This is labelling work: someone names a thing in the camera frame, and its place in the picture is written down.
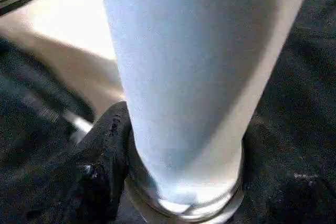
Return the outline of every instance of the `black fabric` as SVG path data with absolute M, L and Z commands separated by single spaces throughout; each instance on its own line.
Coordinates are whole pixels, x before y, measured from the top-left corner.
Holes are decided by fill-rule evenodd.
M 26 223 L 27 212 L 62 199 L 76 178 L 62 167 L 75 148 L 64 109 L 93 121 L 48 68 L 0 39 L 0 223 Z

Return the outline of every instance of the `white cylinder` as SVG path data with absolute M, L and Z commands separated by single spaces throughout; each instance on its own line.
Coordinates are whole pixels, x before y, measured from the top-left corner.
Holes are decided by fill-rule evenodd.
M 134 179 L 175 214 L 223 198 L 302 0 L 104 2 L 150 178 L 135 171 Z

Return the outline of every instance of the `chrome base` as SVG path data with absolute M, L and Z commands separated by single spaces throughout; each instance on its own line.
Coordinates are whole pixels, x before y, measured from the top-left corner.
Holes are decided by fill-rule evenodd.
M 208 214 L 201 216 L 188 215 L 188 211 L 181 215 L 172 215 L 167 213 L 167 211 L 160 207 L 159 204 L 155 204 L 154 202 L 148 200 L 148 196 L 144 196 L 144 194 L 139 191 L 139 188 L 130 177 L 128 177 L 125 181 L 125 189 L 132 203 L 147 223 L 183 224 L 197 222 L 205 224 L 220 224 L 228 221 L 242 203 L 245 193 L 241 184 L 242 181 L 240 179 L 239 183 L 237 183 L 237 186 L 235 187 L 235 191 L 233 191 L 232 196 L 223 208 L 219 211 L 212 211 L 212 209 L 216 209 L 215 204 L 220 201 L 218 200 L 212 205 L 207 206 L 209 208 Z

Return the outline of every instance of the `metal bar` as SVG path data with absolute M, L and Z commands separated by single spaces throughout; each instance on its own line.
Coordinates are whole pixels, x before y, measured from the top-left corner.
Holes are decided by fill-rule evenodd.
M 302 0 L 104 2 L 134 131 L 132 179 L 166 215 L 216 214 L 239 184 L 241 139 Z

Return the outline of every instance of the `white tube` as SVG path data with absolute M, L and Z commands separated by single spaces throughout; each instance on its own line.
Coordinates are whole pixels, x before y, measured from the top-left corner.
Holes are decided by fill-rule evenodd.
M 133 171 L 134 179 L 174 214 L 224 199 L 302 0 L 104 2 L 136 150 L 150 177 Z

